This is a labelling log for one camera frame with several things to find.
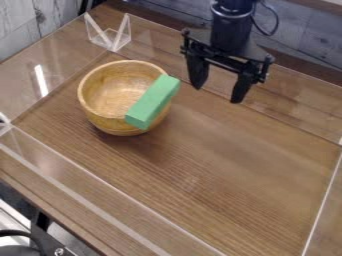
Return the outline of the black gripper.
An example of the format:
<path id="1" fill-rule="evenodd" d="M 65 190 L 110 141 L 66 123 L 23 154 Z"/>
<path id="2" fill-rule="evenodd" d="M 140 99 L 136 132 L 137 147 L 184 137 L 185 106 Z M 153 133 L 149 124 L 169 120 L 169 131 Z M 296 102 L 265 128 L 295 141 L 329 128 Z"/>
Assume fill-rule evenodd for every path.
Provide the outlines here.
<path id="1" fill-rule="evenodd" d="M 184 44 L 181 53 L 188 61 L 189 78 L 193 87 L 200 90 L 209 78 L 210 66 L 214 65 L 236 74 L 238 81 L 233 88 L 230 102 L 240 104 L 254 83 L 264 83 L 275 56 L 249 38 L 244 45 L 228 52 L 212 45 L 212 30 L 185 28 L 181 32 Z"/>

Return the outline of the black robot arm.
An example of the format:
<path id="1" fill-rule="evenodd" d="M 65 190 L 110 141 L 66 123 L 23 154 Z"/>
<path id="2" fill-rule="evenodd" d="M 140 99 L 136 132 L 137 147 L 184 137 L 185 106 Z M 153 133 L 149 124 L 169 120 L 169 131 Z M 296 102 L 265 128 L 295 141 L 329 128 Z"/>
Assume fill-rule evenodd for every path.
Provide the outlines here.
<path id="1" fill-rule="evenodd" d="M 276 15 L 272 31 L 264 30 L 256 21 L 258 3 Z M 276 62 L 276 57 L 256 43 L 253 28 L 272 36 L 279 30 L 280 16 L 264 0 L 214 0 L 210 10 L 210 28 L 182 30 L 181 53 L 186 58 L 189 78 L 196 89 L 204 87 L 212 65 L 237 74 L 230 102 L 240 104 L 252 87 L 266 81 L 270 65 Z"/>

